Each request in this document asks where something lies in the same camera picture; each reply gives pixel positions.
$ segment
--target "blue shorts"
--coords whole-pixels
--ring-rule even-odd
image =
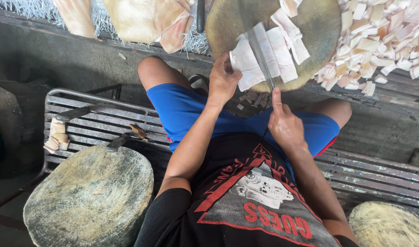
[[[150,88],[147,91],[147,96],[158,112],[167,137],[172,141],[170,149],[174,152],[179,142],[202,113],[207,103],[207,97],[172,83]],[[243,132],[256,132],[263,136],[272,110],[269,108],[248,119],[242,119],[222,110],[211,138]],[[305,141],[313,156],[327,147],[339,134],[339,125],[326,115],[306,112],[294,112],[293,114],[302,120]],[[292,166],[270,132],[266,133],[264,139],[281,154],[283,159],[286,159],[286,166],[294,177]]]

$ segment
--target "concrete floor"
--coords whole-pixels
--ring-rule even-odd
[[[119,52],[127,60],[120,58]],[[5,76],[12,80],[29,81],[49,76],[55,79],[56,87],[78,91],[121,83],[124,85],[121,100],[152,106],[136,70],[143,58],[137,53],[0,24],[0,78]],[[185,76],[196,73],[209,76],[210,73],[209,70],[167,63],[182,69]],[[322,95],[303,91],[283,93],[284,103],[293,110],[322,99]],[[235,110],[236,101],[238,98],[228,103],[228,108]],[[407,163],[413,150],[419,148],[419,119],[412,120],[406,115],[360,104],[352,104],[352,108],[353,116],[341,130],[333,147],[404,163]],[[37,173],[0,180],[0,199]],[[27,196],[23,195],[0,211],[21,219]],[[0,246],[33,244],[27,233],[0,226]]]

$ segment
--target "red triangle logo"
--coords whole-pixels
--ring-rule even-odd
[[[263,147],[263,145],[258,144],[258,146],[254,149],[252,153],[261,154],[261,155],[267,155],[269,157],[272,157],[272,155]]]

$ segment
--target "dried leaf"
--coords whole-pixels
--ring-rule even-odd
[[[146,134],[144,133],[144,130],[141,129],[140,127],[130,124],[129,125],[130,128],[132,128],[133,133],[135,134],[136,137],[139,137],[141,139],[145,139],[146,138]]]

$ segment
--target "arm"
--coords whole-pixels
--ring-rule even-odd
[[[324,227],[333,235],[342,235],[357,243],[333,189],[310,154],[304,140],[302,120],[282,104],[278,87],[272,92],[272,100],[273,113],[268,127],[289,158],[298,178],[298,189],[306,203],[321,217]]]
[[[157,197],[170,188],[191,192],[190,180],[205,158],[217,118],[241,79],[241,72],[232,72],[231,64],[226,63],[228,59],[227,52],[216,60],[209,76],[207,104],[171,156]]]

